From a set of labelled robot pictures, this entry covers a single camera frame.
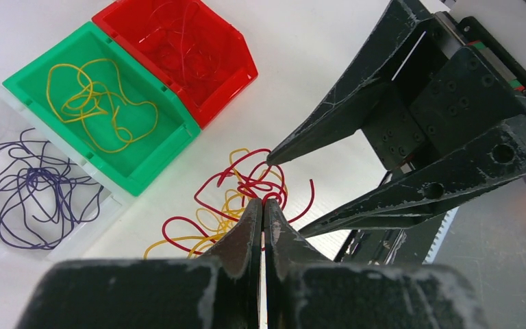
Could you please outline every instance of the plastic bin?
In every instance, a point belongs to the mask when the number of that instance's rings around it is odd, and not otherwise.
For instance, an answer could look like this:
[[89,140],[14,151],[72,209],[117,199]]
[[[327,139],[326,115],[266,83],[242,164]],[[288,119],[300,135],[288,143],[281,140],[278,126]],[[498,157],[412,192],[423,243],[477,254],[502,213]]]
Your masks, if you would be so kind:
[[[127,126],[135,137],[151,131],[155,124],[152,133],[116,153],[102,151],[94,145],[85,129],[87,127],[90,135],[106,150],[119,149],[124,142],[116,137],[112,115],[87,118],[84,121],[86,123],[64,123],[52,111],[46,97],[50,69],[55,65],[69,63],[81,67],[89,61],[101,58],[114,61],[120,71],[121,85],[116,68],[108,61],[98,62],[84,69],[92,80],[103,82],[114,93],[119,93],[122,88],[132,102],[151,101],[158,109],[156,120],[155,109],[147,103],[129,108],[130,105],[113,99],[116,106],[122,106],[115,118],[116,124]],[[58,113],[65,101],[84,89],[83,84],[86,84],[87,79],[82,76],[80,86],[78,77],[75,69],[67,67],[58,68],[51,73],[51,103],[58,109]],[[172,91],[91,22],[81,26],[15,73],[3,85],[85,157],[87,162],[134,196],[141,194],[201,131]],[[96,85],[94,90],[100,93],[105,89]],[[100,103],[101,107],[109,111],[109,99],[102,98],[102,102],[105,103]],[[88,103],[84,112],[93,103]]]
[[[11,95],[6,89],[0,87],[0,143],[18,141],[20,133],[35,127],[34,123],[40,123],[39,119],[35,117],[27,108],[19,102],[13,95]],[[50,141],[51,139],[60,140],[59,136],[54,136],[54,133],[46,129],[44,132],[40,131],[38,128],[31,130],[25,135],[27,139],[31,141]],[[62,159],[68,156],[67,153],[75,152],[67,144],[61,143],[61,145],[54,145],[54,143],[49,143],[47,145],[47,150],[45,151],[42,148],[41,143],[32,143],[26,145],[28,151],[34,152],[36,154],[44,154],[45,156],[55,156],[56,158]],[[12,161],[11,157],[8,156],[10,148],[0,150],[0,172],[1,170],[7,168]],[[20,154],[25,154],[23,151],[16,150],[17,156]],[[35,160],[27,160],[31,165],[37,165]],[[13,167],[10,167],[5,171],[4,174],[0,175],[0,178],[5,177],[5,175],[15,175],[20,170],[25,167],[25,163],[18,161],[15,162]],[[47,164],[48,170],[56,168],[62,170],[62,165],[57,164]],[[92,173],[92,178],[95,181],[107,180],[103,177],[98,171],[91,170],[92,167],[87,165],[82,167],[75,166],[72,168],[71,172],[67,175],[67,178],[77,178],[87,176],[87,171]],[[0,185],[1,188],[10,184],[11,180],[6,180]],[[39,182],[37,187],[42,190],[37,192],[35,195],[39,203],[48,211],[48,213],[53,213],[53,209],[56,207],[54,192],[51,189],[43,188],[45,185],[43,182]],[[26,249],[16,249],[10,246],[7,246],[0,239],[0,258],[5,257],[6,255],[16,255],[23,257],[35,258],[37,260],[51,260],[59,261],[67,258],[75,258],[80,256],[102,233],[104,233],[114,220],[127,208],[129,203],[132,201],[132,197],[126,193],[123,193],[120,196],[120,193],[113,193],[110,189],[105,188],[102,190],[99,198],[99,214],[97,204],[90,204],[92,196],[99,191],[99,185],[92,186],[78,186],[73,193],[71,200],[71,206],[74,213],[84,214],[84,219],[90,219],[97,215],[97,218],[91,222],[85,222],[79,224],[73,231],[67,235],[67,237],[52,250],[26,250]],[[31,238],[26,235],[26,230],[23,227],[23,207],[10,207],[13,203],[16,203],[17,196],[14,191],[5,191],[0,192],[0,212],[1,209],[6,206],[9,202],[7,208],[11,210],[6,213],[3,217],[4,221],[7,222],[10,229],[16,234],[19,234],[24,239]],[[43,219],[43,211],[38,209],[36,202],[32,200],[27,200],[23,203],[25,206],[25,218],[28,218],[31,229],[39,233],[45,238],[51,239],[52,237],[59,236],[60,233],[59,225],[53,225],[48,223],[43,225],[42,223],[37,223],[32,219],[32,216],[36,216],[39,219]],[[8,240],[11,240],[10,236],[7,235],[5,230],[1,231]]]
[[258,75],[242,34],[197,0],[120,0],[92,19],[205,127]]

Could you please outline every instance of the clear plastic bin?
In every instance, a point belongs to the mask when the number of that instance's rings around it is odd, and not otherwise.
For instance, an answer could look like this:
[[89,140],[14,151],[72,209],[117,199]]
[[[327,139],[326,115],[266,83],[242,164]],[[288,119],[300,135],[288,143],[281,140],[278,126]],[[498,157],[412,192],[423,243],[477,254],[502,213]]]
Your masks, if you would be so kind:
[[[30,152],[41,152],[45,156],[56,157],[59,159],[70,158],[76,165],[73,165],[71,171],[67,174],[68,179],[77,177],[90,176],[95,182],[100,183],[104,189],[97,195],[100,185],[80,185],[73,192],[71,206],[75,214],[79,214],[82,219],[91,219],[97,215],[94,221],[83,222],[66,235],[64,239],[51,250],[41,249],[18,249],[6,245],[0,238],[0,258],[7,254],[17,254],[36,258],[37,260],[60,261],[67,258],[80,256],[85,250],[103,234],[115,219],[124,212],[126,207],[131,204],[132,196],[115,185],[113,181],[101,174],[93,167],[84,157],[80,156],[72,147],[70,147],[62,138],[55,134],[41,120],[39,120],[29,109],[27,109],[17,98],[11,95],[5,88],[0,87],[0,143],[19,141],[23,133],[25,140],[35,141],[35,143],[26,144]],[[15,173],[26,170],[24,166],[38,168],[39,160],[28,158],[27,160],[15,161],[9,153],[21,152],[23,149],[0,148],[0,189],[7,189],[7,186],[18,184]],[[49,169],[62,171],[63,164],[47,164]],[[55,193],[51,189],[44,188],[43,191],[34,193],[35,199],[28,199],[23,202],[24,206],[14,206],[18,204],[19,198],[25,198],[27,193],[15,194],[15,191],[0,192],[0,217],[6,221],[8,229],[20,236],[22,239],[35,243],[30,239],[34,238],[25,227],[23,216],[29,223],[29,227],[43,236],[44,239],[56,239],[62,236],[60,224],[38,223],[37,220],[43,220],[44,212],[39,208],[39,204],[47,211],[47,214],[54,213],[56,207]],[[7,230],[0,226],[1,235],[8,241],[13,240]]]

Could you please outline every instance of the yellow wire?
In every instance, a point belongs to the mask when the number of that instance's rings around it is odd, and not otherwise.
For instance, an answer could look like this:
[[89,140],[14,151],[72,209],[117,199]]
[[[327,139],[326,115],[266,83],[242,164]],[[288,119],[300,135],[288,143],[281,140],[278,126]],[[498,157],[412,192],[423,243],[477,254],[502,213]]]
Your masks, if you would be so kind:
[[[249,153],[249,150],[245,149],[245,148],[242,148],[242,149],[236,149],[235,151],[231,152],[230,155],[229,155],[229,164],[230,165],[232,165],[233,162],[234,162],[234,160],[233,160],[234,155],[239,153],[239,152]],[[265,170],[263,170],[263,172],[261,172],[261,174],[259,175],[259,178],[261,178],[264,175],[264,173],[265,173]],[[277,179],[279,179],[279,181],[281,181],[280,174],[276,173],[273,170],[270,170],[269,173],[271,173]],[[241,176],[238,174],[237,170],[233,170],[233,174],[235,175],[235,177],[237,177],[237,180],[239,182],[245,182],[241,178]],[[246,206],[241,206],[238,209],[233,209],[231,207],[231,202],[233,200],[235,200],[235,199],[242,199],[243,197],[245,197],[245,199],[247,201],[247,202],[245,202],[245,205],[246,205],[248,203],[248,201],[251,199],[250,197],[242,194],[241,192],[239,192],[236,189],[226,190],[225,191],[225,202],[223,203],[223,206],[221,206],[221,212],[223,214],[226,214],[226,215],[228,215],[230,217],[233,217],[235,219],[241,218],[243,212],[245,211]],[[201,215],[200,215],[203,212],[207,212],[209,215],[212,216],[212,218],[214,218],[216,220],[216,222],[218,223],[216,228],[213,227],[213,226],[209,226],[209,225],[205,224],[205,222],[201,219]],[[203,226],[203,228],[205,228],[205,230],[207,230],[209,232],[212,232],[214,234],[211,235],[211,236],[207,236],[207,237],[204,237],[204,236],[183,236],[183,237],[180,237],[180,238],[172,239],[173,241],[190,240],[190,239],[199,240],[199,242],[197,242],[195,244],[195,246],[188,252],[187,258],[197,257],[198,255],[196,255],[195,252],[202,252],[203,250],[213,246],[214,243],[211,242],[211,240],[215,240],[215,241],[220,240],[237,223],[235,221],[232,221],[231,219],[228,219],[226,217],[222,217],[222,216],[216,214],[215,212],[213,212],[213,211],[211,211],[210,209],[207,209],[207,208],[198,208],[197,211],[195,212],[195,217],[197,218],[197,221],[200,223],[200,225]],[[167,243],[167,242],[168,241],[166,241],[166,240],[161,240],[161,241],[158,241],[158,242],[152,244],[144,252],[144,259],[147,259],[148,253],[154,247],[157,247],[157,246],[162,245],[162,244]]]
[[[85,72],[86,67],[92,64],[99,63],[99,62],[109,62],[116,69],[118,89],[120,91],[119,94],[110,91],[108,87],[102,82],[93,81],[92,78]],[[80,85],[82,89],[77,94],[73,95],[72,97],[69,97],[69,99],[67,99],[65,103],[62,105],[62,107],[58,110],[53,105],[53,102],[51,100],[51,95],[50,95],[51,94],[51,80],[53,77],[53,72],[56,69],[59,69],[62,67],[74,69],[77,71],[77,83]],[[95,86],[100,86],[103,89],[103,92],[96,91]],[[47,102],[49,103],[51,110],[61,122],[65,124],[81,122],[82,127],[84,128],[84,131],[86,132],[86,134],[88,135],[92,143],[95,145],[95,147],[97,147],[99,150],[105,153],[113,154],[113,153],[118,153],[120,151],[123,151],[126,147],[130,146],[132,143],[135,143],[136,141],[139,141],[140,139],[150,135],[156,129],[158,125],[158,107],[156,106],[156,104],[151,101],[135,102],[129,99],[124,93],[122,79],[120,76],[120,69],[118,68],[118,65],[113,60],[108,59],[108,58],[98,58],[96,60],[91,60],[85,63],[84,65],[82,65],[81,67],[75,66],[73,64],[66,64],[66,63],[54,65],[53,67],[51,67],[51,69],[49,69],[49,74],[47,76],[46,96],[47,96]],[[110,103],[109,112],[108,110],[100,106],[101,100],[104,97],[107,97]],[[138,137],[134,137],[134,134],[132,134],[132,132],[128,130],[126,127],[119,126],[118,123],[116,122],[116,118],[118,117],[118,114],[120,112],[120,106],[119,105],[116,106],[114,104],[114,100],[113,100],[114,97],[119,99],[119,101],[121,101],[122,104],[125,106],[131,105],[131,106],[138,107],[138,106],[143,106],[146,104],[152,106],[155,112],[155,121],[154,121],[152,128],[148,130],[147,132],[145,132],[144,134],[141,134]],[[76,101],[78,102],[81,101],[81,103],[75,106],[73,104]],[[88,106],[88,104],[90,104],[91,101],[93,101],[93,106],[89,109],[86,109],[86,107]],[[96,139],[92,136],[92,134],[90,133],[90,130],[88,129],[86,125],[87,118],[95,117],[98,115],[109,115],[110,113],[112,113],[110,122],[112,124],[112,127],[114,128],[114,133],[117,139],[119,139],[121,142],[124,143],[122,147],[119,147],[118,149],[111,149],[111,150],[100,146],[100,144],[98,144]]]

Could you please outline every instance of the pile of wires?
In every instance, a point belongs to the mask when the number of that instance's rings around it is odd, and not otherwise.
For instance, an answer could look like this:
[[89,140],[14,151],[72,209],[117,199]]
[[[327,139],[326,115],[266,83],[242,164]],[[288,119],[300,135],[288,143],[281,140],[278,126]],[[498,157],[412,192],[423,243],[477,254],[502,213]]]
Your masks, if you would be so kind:
[[149,37],[142,52],[200,106],[234,72],[221,62],[222,51],[229,49],[233,36],[219,40],[220,50],[213,49],[207,41],[212,31],[200,24],[205,12],[199,1],[159,2],[153,4],[155,9],[147,21]]
[[[234,156],[239,153],[245,155],[234,160]],[[268,149],[257,149],[249,151],[248,149],[237,149],[229,155],[229,166],[210,177],[195,193],[195,201],[201,206],[195,212],[196,221],[187,217],[171,217],[167,219],[162,225],[163,240],[154,243],[144,252],[144,259],[148,257],[148,253],[155,247],[170,243],[175,247],[184,250],[188,253],[188,257],[196,257],[201,255],[205,250],[213,246],[225,234],[227,234],[238,222],[239,218],[245,211],[245,207],[249,200],[253,198],[260,198],[263,202],[268,199],[276,199],[281,209],[287,206],[288,189],[285,183],[285,174],[280,166],[268,166],[264,161],[260,162],[248,175],[241,173],[238,165],[249,159],[254,155],[265,155],[270,153]],[[220,188],[225,181],[236,181],[236,188],[229,188],[224,193],[223,205],[215,208],[200,199],[200,194],[211,186]],[[293,223],[297,219],[302,218],[311,208],[314,198],[315,190],[313,180],[310,180],[311,197],[305,209],[296,217],[289,220]],[[208,224],[204,216],[210,218],[212,225]],[[168,232],[168,227],[176,222],[185,222],[194,227],[198,234],[194,236],[179,236],[172,237]],[[181,244],[181,241],[194,241],[192,247]]]
[[[49,141],[29,138],[32,130],[21,132],[17,141],[0,143],[0,162],[5,163],[0,166],[0,239],[19,249],[51,250],[77,225],[99,216],[103,187],[83,171],[76,174],[77,165],[69,158],[52,156]],[[75,213],[75,199],[86,192],[81,186],[91,186],[94,193]]]
[[[89,74],[87,74],[87,69],[92,65],[100,65],[104,63],[109,63],[116,71],[116,80],[119,93],[111,91],[104,83],[100,81],[94,81],[89,76]],[[79,92],[72,97],[69,97],[58,109],[58,107],[56,107],[51,100],[51,85],[53,83],[54,73],[63,69],[76,71],[76,83],[79,85]],[[51,110],[61,122],[65,124],[80,122],[85,133],[88,135],[95,147],[105,153],[114,154],[123,151],[132,143],[135,143],[150,135],[158,125],[158,107],[156,104],[151,101],[135,102],[130,100],[124,93],[122,77],[120,75],[120,69],[118,68],[118,65],[115,63],[115,61],[108,58],[98,58],[96,60],[91,60],[80,67],[67,63],[54,65],[49,70],[49,74],[47,76],[47,89],[45,95]],[[141,107],[143,106],[148,109],[152,108],[154,113],[154,122],[152,123],[152,127],[149,127],[147,131],[136,136],[136,134],[133,133],[128,127],[118,124],[118,116],[121,113],[120,106],[126,110],[137,111],[141,110]],[[92,135],[92,132],[90,132],[89,126],[97,127],[98,130],[100,121],[94,121],[94,123],[91,123],[88,126],[86,123],[87,119],[99,116],[107,118],[105,124],[111,125],[115,135],[114,144],[120,145],[119,147],[114,146],[108,148],[101,146],[101,143]],[[103,137],[104,140],[111,139],[106,133],[98,133],[98,137],[100,136]]]

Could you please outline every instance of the screw hole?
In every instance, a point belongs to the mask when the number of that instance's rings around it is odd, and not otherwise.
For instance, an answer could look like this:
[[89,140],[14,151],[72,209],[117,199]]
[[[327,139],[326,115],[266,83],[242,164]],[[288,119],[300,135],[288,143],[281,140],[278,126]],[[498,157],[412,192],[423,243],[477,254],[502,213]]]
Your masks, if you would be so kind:
[[494,82],[495,82],[495,78],[490,74],[484,75],[481,78],[481,83],[483,84],[484,87],[491,87]]
[[468,67],[469,71],[474,71],[479,68],[479,60],[477,58],[471,58],[468,60],[468,63],[466,63],[466,67]]
[[437,84],[434,84],[430,87],[430,92],[433,94],[433,95],[438,95],[438,93],[440,93],[440,88],[438,87]]
[[457,115],[457,107],[454,105],[449,106],[449,114],[455,117]]
[[457,90],[457,84],[454,81],[447,82],[447,90],[451,93]]
[[515,157],[515,152],[513,151],[513,148],[509,145],[499,144],[496,147],[493,147],[491,156],[496,162],[505,164],[513,160],[513,157]]
[[461,98],[459,98],[459,105],[461,105],[461,107],[463,107],[463,108],[467,108],[470,105],[470,103],[468,101],[468,97],[461,97]]
[[438,199],[444,194],[444,188],[439,183],[429,184],[424,188],[424,195],[427,199]]

